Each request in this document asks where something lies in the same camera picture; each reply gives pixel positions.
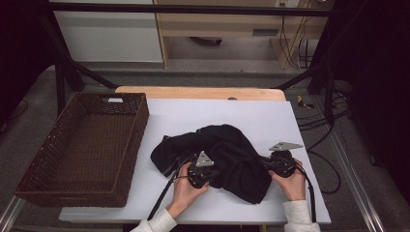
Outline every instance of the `white tabletop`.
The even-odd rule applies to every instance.
[[[60,219],[71,222],[130,223],[149,216],[168,182],[150,156],[164,135],[174,136],[209,125],[229,124],[249,139],[261,156],[283,141],[303,144],[292,107],[288,101],[227,101],[149,99],[150,117],[138,151],[128,203],[124,208],[64,208]],[[317,222],[330,223],[317,180],[304,148],[291,150],[304,164],[313,184]],[[171,187],[159,211],[172,199]],[[286,201],[280,186],[272,182],[260,204],[252,205],[224,189],[209,188],[179,218],[188,224],[273,224],[284,223],[282,202]]]

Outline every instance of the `person's left hand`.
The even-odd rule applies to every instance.
[[[177,218],[192,203],[208,190],[209,183],[202,188],[194,188],[188,180],[188,168],[191,162],[184,164],[179,173],[179,178],[174,181],[174,196],[172,202],[166,207],[166,210],[173,218]]]

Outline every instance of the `table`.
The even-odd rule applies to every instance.
[[[285,100],[280,90],[120,87],[117,92],[146,93],[150,110],[150,118],[138,151],[127,206],[124,208],[64,208],[60,214],[61,220],[81,223],[130,223],[148,217],[168,181],[149,158],[164,135],[178,135],[208,125],[230,124],[240,129],[262,156],[269,156],[269,147],[280,141],[304,144],[290,102]],[[240,101],[227,101],[226,99],[230,97]],[[320,194],[306,150],[295,149],[292,150],[292,154],[303,162],[317,192],[315,194],[317,221],[330,223],[329,213]],[[171,197],[170,190],[163,199],[160,209],[170,202]],[[285,200],[280,186],[275,183],[271,184],[265,199],[257,205],[249,204],[224,189],[209,188],[205,195],[178,218],[178,223],[285,223],[286,218],[281,206]]]

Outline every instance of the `gray carpet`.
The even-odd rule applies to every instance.
[[[18,181],[23,176],[25,168],[36,155],[37,150],[47,136],[57,116],[57,101],[55,94],[55,79],[53,72],[41,75],[30,92],[24,98],[27,109],[19,116],[9,121],[5,132],[0,134],[0,177],[1,195],[0,212],[3,212]],[[220,86],[220,87],[258,87],[270,88],[281,84],[290,76],[271,76],[258,73],[188,73],[174,72],[171,74],[158,72],[134,73],[105,73],[104,77],[120,85],[162,85],[162,86]],[[87,90],[107,91],[94,81],[85,79]],[[292,102],[295,116],[306,118],[317,115],[317,107],[311,109],[297,105],[298,95],[308,99],[306,83],[302,82],[295,88],[285,91],[287,99]],[[69,99],[73,93],[68,91]],[[335,113],[346,109],[343,100],[337,100]],[[15,111],[25,108],[22,102]],[[319,119],[315,116],[298,120],[300,124]],[[386,231],[409,231],[410,208],[403,197],[395,188],[388,173],[383,167],[374,166],[369,162],[370,153],[358,133],[354,122],[347,116],[337,120],[334,128],[337,136],[341,138],[343,146],[352,165],[362,180],[363,185],[383,222]],[[302,131],[302,136],[307,147],[318,141],[324,134],[324,127],[315,130]],[[341,187],[335,194],[325,194],[326,205],[332,219],[331,224],[321,225],[322,230],[332,231],[368,231],[362,213],[357,206],[350,187],[346,183],[337,163],[335,151],[329,139],[325,139],[312,149],[330,161],[341,175]],[[332,190],[337,185],[337,176],[333,169],[318,156],[310,155],[310,160],[315,171],[319,186],[322,190]],[[121,225],[113,224],[71,224],[58,220],[60,209],[47,209],[26,203],[15,221],[15,226],[33,225],[47,227],[67,228],[100,228],[119,229]],[[269,231],[281,231],[282,225],[269,226]]]

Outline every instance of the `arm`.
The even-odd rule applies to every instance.
[[[272,179],[278,182],[283,193],[289,199],[283,203],[284,211],[288,223],[284,225],[285,232],[307,231],[318,232],[320,227],[317,223],[311,222],[308,202],[306,201],[306,180],[304,175],[296,170],[292,176],[282,178],[273,171],[269,171]]]
[[[165,232],[177,225],[175,218],[189,208],[193,202],[207,191],[209,183],[202,188],[194,188],[187,179],[190,162],[184,164],[179,178],[174,181],[174,196],[171,203],[151,220],[142,220],[132,232]]]

